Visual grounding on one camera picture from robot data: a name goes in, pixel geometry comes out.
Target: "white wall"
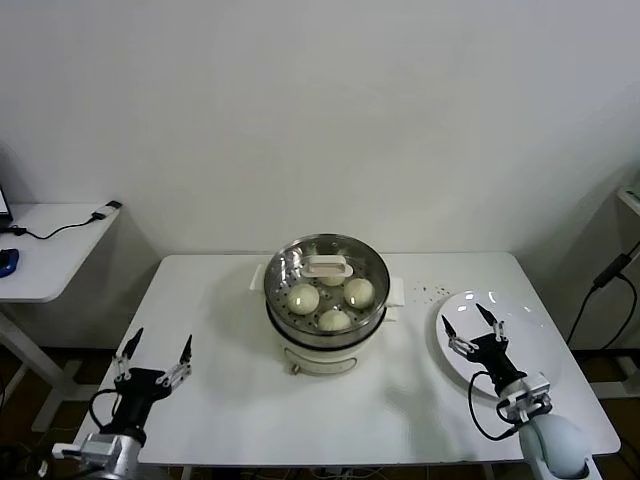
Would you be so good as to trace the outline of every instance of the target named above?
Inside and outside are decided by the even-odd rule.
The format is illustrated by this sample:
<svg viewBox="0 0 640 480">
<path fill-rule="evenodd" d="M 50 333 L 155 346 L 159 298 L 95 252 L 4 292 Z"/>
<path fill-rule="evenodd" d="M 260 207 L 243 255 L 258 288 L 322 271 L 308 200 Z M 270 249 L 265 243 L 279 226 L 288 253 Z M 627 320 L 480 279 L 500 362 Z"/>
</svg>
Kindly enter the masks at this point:
<svg viewBox="0 0 640 480">
<path fill-rule="evenodd" d="M 4 176 L 14 199 L 126 204 L 107 310 L 166 253 L 317 231 L 509 250 L 543 290 L 639 151 L 638 18 L 635 0 L 6 0 Z"/>
</svg>

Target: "desk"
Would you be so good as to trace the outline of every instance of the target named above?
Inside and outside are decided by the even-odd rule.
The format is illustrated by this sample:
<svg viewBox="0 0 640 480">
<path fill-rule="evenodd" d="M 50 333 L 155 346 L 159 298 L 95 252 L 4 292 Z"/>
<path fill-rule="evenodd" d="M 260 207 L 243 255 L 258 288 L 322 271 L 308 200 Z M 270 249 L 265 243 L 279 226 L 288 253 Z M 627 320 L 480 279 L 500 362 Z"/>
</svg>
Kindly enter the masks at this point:
<svg viewBox="0 0 640 480">
<path fill-rule="evenodd" d="M 336 377 L 292 376 L 267 320 L 264 298 L 249 292 L 252 255 L 165 258 L 123 342 L 144 327 L 132 366 L 167 369 L 193 334 L 193 374 L 155 404 L 140 461 L 216 466 L 396 465 L 522 459 L 517 437 L 486 440 L 474 428 L 466 384 L 435 344 L 435 314 L 451 293 L 487 289 L 524 302 L 549 327 L 548 349 L 562 369 L 551 389 L 554 412 L 579 425 L 594 453 L 620 442 L 533 287 L 506 253 L 383 255 L 402 277 L 406 305 L 372 338 L 368 358 Z M 113 372 L 102 388 L 112 388 Z M 505 429 L 495 401 L 475 396 L 485 429 Z M 113 398 L 96 401 L 110 418 Z M 82 442 L 96 427 L 87 416 Z"/>
<path fill-rule="evenodd" d="M 11 210 L 15 225 L 43 235 L 63 225 L 86 221 L 102 205 L 19 204 L 12 205 Z M 20 251 L 16 271 L 0 278 L 0 304 L 43 303 L 57 298 L 117 215 L 118 212 L 104 220 L 65 230 L 49 240 L 37 240 L 28 235 L 0 235 L 0 248 L 17 248 Z M 34 431 L 47 430 L 62 401 L 86 401 L 95 392 L 96 385 L 73 382 L 73 375 L 80 367 L 79 361 L 68 362 L 64 370 L 59 368 L 4 313 L 0 313 L 0 342 L 23 362 L 7 384 L 7 397 L 28 368 L 53 387 L 33 423 Z"/>
</svg>

